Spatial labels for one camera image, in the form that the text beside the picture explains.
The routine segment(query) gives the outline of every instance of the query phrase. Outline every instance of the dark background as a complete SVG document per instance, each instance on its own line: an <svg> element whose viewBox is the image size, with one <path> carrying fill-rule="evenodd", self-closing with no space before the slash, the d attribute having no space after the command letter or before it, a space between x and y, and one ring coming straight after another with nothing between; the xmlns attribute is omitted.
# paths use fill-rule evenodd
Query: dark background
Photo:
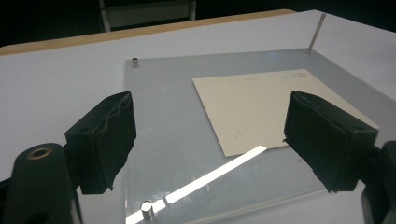
<svg viewBox="0 0 396 224"><path fill-rule="evenodd" d="M120 5L143 0L106 0ZM207 19L265 10L316 9L396 32L396 1L390 0L197 0L196 18ZM103 32L99 0L7 0L0 7L0 47Z"/></svg>

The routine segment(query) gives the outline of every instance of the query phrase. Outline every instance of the paper sheet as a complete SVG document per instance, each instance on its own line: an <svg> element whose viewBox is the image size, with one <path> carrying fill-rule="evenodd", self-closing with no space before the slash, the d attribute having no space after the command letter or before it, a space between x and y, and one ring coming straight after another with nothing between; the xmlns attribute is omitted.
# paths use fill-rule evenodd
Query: paper sheet
<svg viewBox="0 0 396 224"><path fill-rule="evenodd" d="M193 80L225 156L255 146L283 147L291 91L329 101L368 125L379 128L307 70L290 70Z"/></svg>

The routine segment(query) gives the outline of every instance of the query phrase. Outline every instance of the wooden table edge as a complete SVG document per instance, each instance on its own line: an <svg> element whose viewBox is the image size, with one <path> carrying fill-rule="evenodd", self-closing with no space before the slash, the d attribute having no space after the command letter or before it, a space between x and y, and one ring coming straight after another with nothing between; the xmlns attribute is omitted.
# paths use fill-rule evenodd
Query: wooden table edge
<svg viewBox="0 0 396 224"><path fill-rule="evenodd" d="M155 25L155 26L135 28L129 30L114 31L109 33L80 35L80 36L73 36L67 38L9 45L0 48L0 55L9 55L9 54L24 53L24 52L45 50L45 49L65 48L65 47L78 46L84 44L98 43L108 40L116 40L116 39L140 36L140 35L152 35L162 32L175 31L175 30L212 25L212 24L219 24L224 22L246 21L246 20L253 20L253 19L259 19L265 17L280 16L294 12L295 11L289 9L278 9L278 10L255 12L255 13L248 13L248 14L228 16L228 17L198 20L198 21L183 21L183 22L169 23L164 25Z"/></svg>

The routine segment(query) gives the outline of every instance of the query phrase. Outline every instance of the table surface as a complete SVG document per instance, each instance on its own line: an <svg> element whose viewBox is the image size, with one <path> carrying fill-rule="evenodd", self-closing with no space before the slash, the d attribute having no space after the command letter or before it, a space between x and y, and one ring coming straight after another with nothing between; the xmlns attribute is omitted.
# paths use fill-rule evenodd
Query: table surface
<svg viewBox="0 0 396 224"><path fill-rule="evenodd" d="M72 124L103 98L123 91L126 59L306 48L320 15L312 10L93 43L84 36L88 42L1 48L0 179L10 176L18 154L42 143L64 144ZM396 34L328 15L314 49L396 99ZM79 194L85 223L123 223L123 176L117 176L113 191ZM363 223L361 190L323 193L220 223Z"/></svg>

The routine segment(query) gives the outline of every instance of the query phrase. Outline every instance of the white table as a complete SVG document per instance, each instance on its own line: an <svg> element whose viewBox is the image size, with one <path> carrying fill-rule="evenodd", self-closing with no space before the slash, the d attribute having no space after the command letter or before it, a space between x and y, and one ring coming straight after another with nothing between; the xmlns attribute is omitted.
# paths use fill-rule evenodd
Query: white table
<svg viewBox="0 0 396 224"><path fill-rule="evenodd" d="M306 48L320 15L313 10L1 56L0 179L10 177L18 154L42 143L65 144L71 125L103 98L123 91L126 59ZM328 15L314 49L396 99L396 34ZM122 182L121 172L113 191L79 195L85 223L124 222ZM363 223L362 187L223 223Z"/></svg>

